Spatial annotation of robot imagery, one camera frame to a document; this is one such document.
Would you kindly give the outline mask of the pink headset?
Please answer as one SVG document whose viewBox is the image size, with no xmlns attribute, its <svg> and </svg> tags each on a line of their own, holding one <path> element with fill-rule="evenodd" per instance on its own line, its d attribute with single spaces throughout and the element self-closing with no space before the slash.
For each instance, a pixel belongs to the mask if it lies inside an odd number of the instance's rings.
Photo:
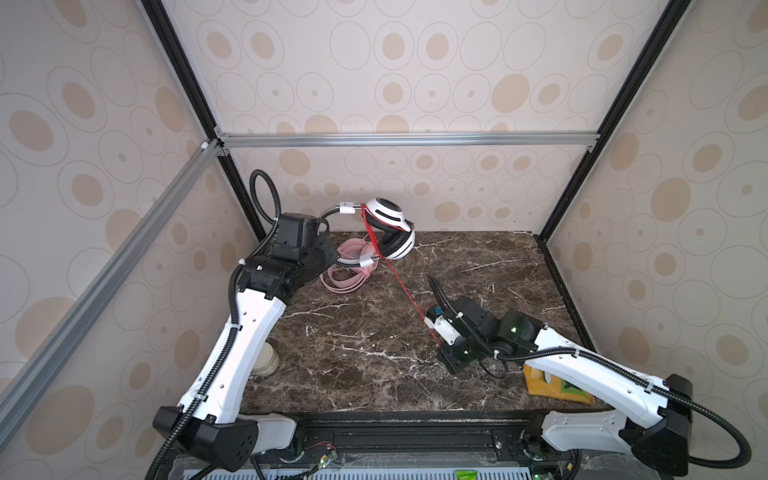
<svg viewBox="0 0 768 480">
<path fill-rule="evenodd" d="M 359 290 L 379 264 L 379 256 L 372 242 L 352 238 L 338 248 L 338 262 L 320 276 L 323 286 L 335 294 L 351 294 Z"/>
</svg>

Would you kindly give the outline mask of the white black headphones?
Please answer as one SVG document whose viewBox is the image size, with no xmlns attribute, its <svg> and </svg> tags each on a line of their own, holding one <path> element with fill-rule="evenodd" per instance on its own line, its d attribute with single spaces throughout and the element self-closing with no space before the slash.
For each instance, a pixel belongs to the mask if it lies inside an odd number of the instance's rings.
<svg viewBox="0 0 768 480">
<path fill-rule="evenodd" d="M 320 218 L 355 213 L 360 213 L 365 227 L 372 230 L 368 237 L 376 254 L 359 254 L 352 259 L 339 257 L 337 264 L 344 267 L 367 267 L 376 259 L 399 260 L 415 246 L 414 224 L 405 218 L 399 205 L 384 198 L 376 197 L 365 203 L 340 202 L 326 210 Z"/>
</svg>

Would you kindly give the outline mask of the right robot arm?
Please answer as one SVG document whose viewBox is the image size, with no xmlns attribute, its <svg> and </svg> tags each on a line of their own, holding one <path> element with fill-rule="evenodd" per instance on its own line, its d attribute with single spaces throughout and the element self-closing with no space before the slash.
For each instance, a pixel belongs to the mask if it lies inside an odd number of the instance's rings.
<svg viewBox="0 0 768 480">
<path fill-rule="evenodd" d="M 437 357 L 451 374 L 459 375 L 471 363 L 487 359 L 504 368 L 515 363 L 557 377 L 607 404 L 605 411 L 533 415 L 512 443 L 528 461 L 552 460 L 574 450 L 622 453 L 667 476 L 685 476 L 692 465 L 726 470 L 750 462 L 752 449 L 746 437 L 722 416 L 694 402 L 686 378 L 662 379 L 630 370 L 571 342 L 536 318 L 515 310 L 497 318 L 466 296 L 449 299 L 435 277 L 428 281 L 436 303 L 427 309 L 424 322 L 440 337 Z M 691 455 L 695 414 L 731 436 L 738 447 L 734 457 L 713 460 Z"/>
</svg>

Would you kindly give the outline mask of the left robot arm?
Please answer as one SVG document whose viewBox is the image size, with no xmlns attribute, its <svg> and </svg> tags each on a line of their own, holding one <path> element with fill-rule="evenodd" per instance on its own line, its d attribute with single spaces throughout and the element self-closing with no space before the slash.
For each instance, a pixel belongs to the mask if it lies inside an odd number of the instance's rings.
<svg viewBox="0 0 768 480">
<path fill-rule="evenodd" d="M 227 287 L 230 316 L 208 360 L 175 406 L 160 408 L 154 429 L 164 442 L 147 478 L 155 479 L 177 450 L 215 469 L 235 472 L 255 454 L 288 448 L 294 419 L 280 414 L 243 415 L 243 394 L 267 338 L 297 291 L 318 279 L 339 258 L 323 218 L 281 209 L 277 188 L 264 171 L 253 171 L 249 187 L 263 179 L 273 198 L 272 228 L 238 262 Z"/>
</svg>

